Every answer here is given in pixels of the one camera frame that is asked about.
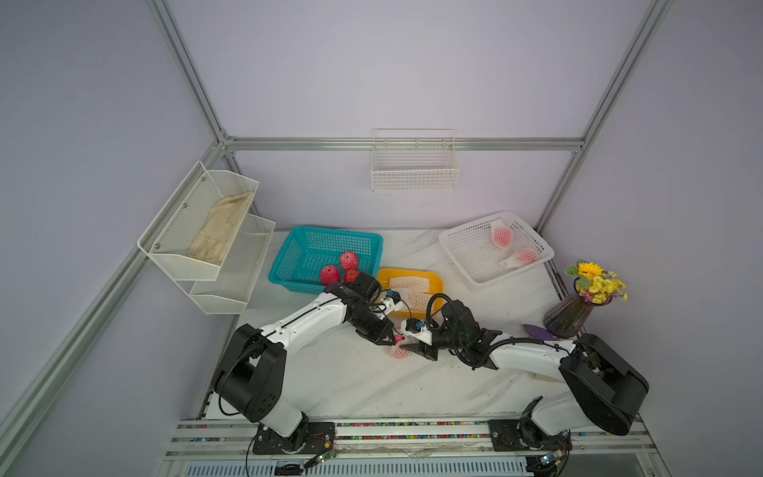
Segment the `netted red apple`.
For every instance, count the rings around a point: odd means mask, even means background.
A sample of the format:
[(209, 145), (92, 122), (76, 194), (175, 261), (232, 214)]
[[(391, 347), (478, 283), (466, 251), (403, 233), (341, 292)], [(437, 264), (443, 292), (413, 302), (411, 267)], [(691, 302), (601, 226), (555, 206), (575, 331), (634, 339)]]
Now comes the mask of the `netted red apple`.
[(360, 275), (359, 270), (347, 270), (344, 276), (345, 283), (354, 282)]
[(324, 266), (319, 273), (319, 279), (323, 286), (328, 286), (341, 281), (342, 274), (336, 266)]

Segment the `white plastic perforated basket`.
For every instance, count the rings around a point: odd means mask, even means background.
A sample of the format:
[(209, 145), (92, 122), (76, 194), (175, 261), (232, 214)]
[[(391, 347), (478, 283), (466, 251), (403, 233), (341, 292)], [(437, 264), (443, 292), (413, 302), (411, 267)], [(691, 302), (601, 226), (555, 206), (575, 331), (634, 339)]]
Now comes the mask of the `white plastic perforated basket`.
[[(491, 242), (492, 221), (501, 219), (514, 234), (508, 250), (499, 250)], [(439, 244), (449, 260), (473, 291), (495, 285), (510, 277), (546, 264), (554, 258), (554, 249), (525, 220), (510, 211), (477, 219), (439, 234)], [(505, 270), (499, 262), (520, 248), (533, 248), (538, 261), (519, 270)]]

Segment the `yellow flower bouquet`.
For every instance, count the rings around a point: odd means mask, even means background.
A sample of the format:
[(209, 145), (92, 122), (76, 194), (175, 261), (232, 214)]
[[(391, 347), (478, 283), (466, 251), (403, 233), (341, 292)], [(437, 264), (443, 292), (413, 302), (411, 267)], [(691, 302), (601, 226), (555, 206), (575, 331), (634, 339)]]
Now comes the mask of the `yellow flower bouquet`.
[(610, 270), (595, 262), (578, 262), (564, 273), (573, 279), (577, 295), (592, 305), (606, 305), (613, 299), (629, 300), (628, 285)]

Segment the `netted apple top back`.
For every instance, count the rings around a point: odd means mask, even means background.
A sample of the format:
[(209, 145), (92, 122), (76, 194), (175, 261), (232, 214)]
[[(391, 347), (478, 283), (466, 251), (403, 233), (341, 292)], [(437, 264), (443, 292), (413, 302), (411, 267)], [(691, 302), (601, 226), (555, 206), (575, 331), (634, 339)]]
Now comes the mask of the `netted apple top back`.
[(501, 219), (491, 222), (491, 242), (499, 250), (508, 250), (514, 242), (514, 234)]

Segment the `yellow plastic tub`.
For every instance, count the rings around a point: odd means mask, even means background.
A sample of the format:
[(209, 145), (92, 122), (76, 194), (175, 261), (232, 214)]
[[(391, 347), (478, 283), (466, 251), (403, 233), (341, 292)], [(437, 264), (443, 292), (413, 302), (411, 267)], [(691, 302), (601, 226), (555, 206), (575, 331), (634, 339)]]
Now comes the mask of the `yellow plastic tub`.
[(405, 301), (405, 298), (413, 292), (407, 289), (391, 289), (389, 287), (389, 279), (394, 276), (423, 276), (427, 277), (430, 281), (430, 289), (427, 294), (437, 294), (437, 293), (443, 293), (444, 292), (444, 286), (443, 281), (441, 277), (433, 272), (429, 271), (421, 271), (421, 270), (404, 270), (403, 268), (382, 268), (379, 270), (377, 280), (383, 286), (385, 289), (395, 290), (399, 293), (401, 296), (401, 299), (405, 302), (405, 307), (402, 310), (399, 310), (399, 312), (395, 312), (393, 316), (398, 318), (416, 318), (423, 320), (425, 318), (425, 314), (418, 314), (418, 313), (412, 313), (411, 307), (407, 304)]

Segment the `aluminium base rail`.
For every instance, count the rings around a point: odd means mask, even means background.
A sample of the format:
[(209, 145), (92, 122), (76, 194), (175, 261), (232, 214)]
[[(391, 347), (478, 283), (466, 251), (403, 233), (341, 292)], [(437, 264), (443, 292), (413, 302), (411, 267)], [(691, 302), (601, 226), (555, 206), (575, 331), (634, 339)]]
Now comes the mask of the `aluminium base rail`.
[(584, 427), (520, 449), (488, 417), (320, 419), (297, 452), (253, 423), (183, 421), (161, 476), (668, 476), (642, 421), (625, 436)]

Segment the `teal plastic perforated basket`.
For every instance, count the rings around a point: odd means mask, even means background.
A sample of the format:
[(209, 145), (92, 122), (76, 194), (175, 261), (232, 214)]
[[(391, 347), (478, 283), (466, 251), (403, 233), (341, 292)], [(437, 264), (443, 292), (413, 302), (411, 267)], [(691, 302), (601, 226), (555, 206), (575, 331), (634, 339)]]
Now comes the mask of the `teal plastic perforated basket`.
[(353, 252), (358, 270), (377, 276), (383, 256), (383, 237), (379, 234), (338, 229), (297, 227), (286, 237), (268, 279), (296, 293), (317, 295), (324, 289), (320, 272), (334, 266), (344, 278), (341, 255)]

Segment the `white foam net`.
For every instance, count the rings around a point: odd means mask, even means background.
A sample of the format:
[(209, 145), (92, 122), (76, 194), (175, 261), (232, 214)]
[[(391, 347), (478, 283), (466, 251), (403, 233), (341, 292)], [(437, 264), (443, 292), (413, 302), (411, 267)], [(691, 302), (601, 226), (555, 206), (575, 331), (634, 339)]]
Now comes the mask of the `white foam net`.
[(431, 297), (431, 294), (414, 291), (405, 298), (405, 301), (411, 307), (412, 313), (425, 314)]
[(423, 276), (394, 276), (389, 279), (391, 289), (407, 289), (416, 293), (427, 294), (430, 289), (430, 281)]

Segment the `aluminium frame structure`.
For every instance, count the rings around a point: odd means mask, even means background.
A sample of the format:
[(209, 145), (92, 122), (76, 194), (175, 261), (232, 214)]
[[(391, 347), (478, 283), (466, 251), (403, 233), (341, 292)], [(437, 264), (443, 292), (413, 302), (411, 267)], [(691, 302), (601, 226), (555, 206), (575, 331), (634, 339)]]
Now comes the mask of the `aluminium frame structure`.
[[(562, 202), (570, 184), (582, 166), (592, 145), (604, 127), (615, 103), (623, 93), (633, 71), (643, 57), (648, 44), (655, 37), (661, 23), (672, 7), (669, 1), (654, 1), (631, 40), (616, 73), (610, 81), (601, 101), (598, 103), (588, 127), (580, 138), (455, 138), (451, 142), (434, 137), (424, 137), (411, 133), (406, 137), (385, 140), (385, 145), (393, 151), (405, 153), (413, 151), (450, 150), (456, 151), (501, 151), (501, 150), (567, 150), (572, 157), (560, 176), (560, 180), (544, 207), (536, 229), (543, 232)], [(366, 151), (373, 150), (375, 142), (371, 138), (298, 138), (298, 137), (227, 137), (214, 114), (212, 103), (202, 85), (198, 71), (193, 65), (189, 50), (184, 42), (171, 7), (166, 1), (151, 1), (148, 8), (178, 64), (195, 101), (200, 105), (204, 118), (208, 121), (214, 140), (202, 157), (205, 166), (212, 166), (224, 159), (230, 167), (236, 166), (232, 155), (238, 150), (271, 151)], [(112, 278), (99, 292), (95, 301), (87, 308), (83, 317), (63, 341), (59, 349), (49, 359), (42, 371), (33, 379), (8, 417), (1, 423), (1, 471), (8, 472), (14, 460), (23, 452), (34, 433), (49, 415), (67, 381), (81, 365), (85, 356), (99, 341), (117, 307), (127, 296), (137, 280), (148, 256), (142, 246), (135, 246), (124, 262), (117, 268)]]

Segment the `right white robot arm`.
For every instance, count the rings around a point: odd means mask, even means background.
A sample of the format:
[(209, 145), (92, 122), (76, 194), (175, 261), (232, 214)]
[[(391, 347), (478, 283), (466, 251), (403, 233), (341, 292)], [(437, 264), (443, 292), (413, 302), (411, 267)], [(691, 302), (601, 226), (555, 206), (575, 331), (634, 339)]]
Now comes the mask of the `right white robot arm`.
[(446, 350), (476, 371), (519, 370), (566, 384), (552, 397), (535, 397), (517, 420), (523, 445), (538, 448), (565, 431), (595, 425), (614, 435), (630, 432), (649, 393), (647, 380), (602, 339), (515, 337), (479, 326), (471, 310), (444, 294), (431, 298), (423, 320), (403, 321), (405, 350), (438, 359)]

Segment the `beige cloth in shelf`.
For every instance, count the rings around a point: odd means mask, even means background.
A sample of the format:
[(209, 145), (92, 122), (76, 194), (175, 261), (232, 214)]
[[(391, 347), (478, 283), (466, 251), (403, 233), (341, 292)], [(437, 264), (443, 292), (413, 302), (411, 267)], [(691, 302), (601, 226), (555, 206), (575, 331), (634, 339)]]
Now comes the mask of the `beige cloth in shelf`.
[(192, 240), (186, 256), (214, 266), (221, 266), (254, 192), (226, 196), (212, 206), (199, 234)]

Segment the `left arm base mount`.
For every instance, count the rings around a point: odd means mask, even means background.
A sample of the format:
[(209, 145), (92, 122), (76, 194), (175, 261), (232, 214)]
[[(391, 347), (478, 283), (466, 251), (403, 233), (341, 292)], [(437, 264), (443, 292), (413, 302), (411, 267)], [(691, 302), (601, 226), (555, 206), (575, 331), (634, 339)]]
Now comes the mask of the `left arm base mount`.
[(258, 426), (250, 445), (252, 455), (318, 454), (334, 445), (336, 425), (330, 421), (310, 421), (302, 417), (295, 431), (288, 436), (280, 435), (264, 423)]

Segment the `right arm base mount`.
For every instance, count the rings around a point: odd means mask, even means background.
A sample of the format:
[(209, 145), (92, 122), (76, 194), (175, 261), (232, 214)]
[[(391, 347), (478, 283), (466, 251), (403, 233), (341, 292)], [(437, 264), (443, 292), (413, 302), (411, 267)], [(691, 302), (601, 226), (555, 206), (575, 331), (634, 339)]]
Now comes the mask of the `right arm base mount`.
[(533, 411), (541, 401), (542, 397), (533, 399), (517, 419), (488, 421), (494, 451), (546, 451), (550, 457), (540, 459), (543, 465), (569, 457), (571, 444), (565, 432), (548, 434), (533, 421)]

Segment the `dark glass vase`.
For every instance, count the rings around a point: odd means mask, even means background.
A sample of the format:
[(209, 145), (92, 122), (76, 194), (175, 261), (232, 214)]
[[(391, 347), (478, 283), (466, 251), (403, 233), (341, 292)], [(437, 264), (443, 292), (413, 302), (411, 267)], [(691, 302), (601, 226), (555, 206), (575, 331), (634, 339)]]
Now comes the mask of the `dark glass vase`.
[(583, 328), (596, 304), (578, 294), (570, 294), (544, 314), (542, 324), (552, 335), (570, 339)]

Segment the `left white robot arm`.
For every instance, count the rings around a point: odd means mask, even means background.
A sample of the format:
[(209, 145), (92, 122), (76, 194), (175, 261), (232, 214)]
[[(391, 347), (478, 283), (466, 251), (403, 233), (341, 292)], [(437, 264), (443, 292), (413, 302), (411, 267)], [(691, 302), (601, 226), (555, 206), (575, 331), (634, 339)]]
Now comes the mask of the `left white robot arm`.
[(401, 296), (362, 272), (349, 283), (332, 283), (309, 304), (272, 324), (244, 324), (234, 332), (212, 379), (220, 403), (251, 423), (259, 423), (295, 444), (306, 435), (309, 419), (282, 395), (287, 358), (319, 335), (349, 325), (378, 346), (395, 345), (389, 312), (403, 306)]

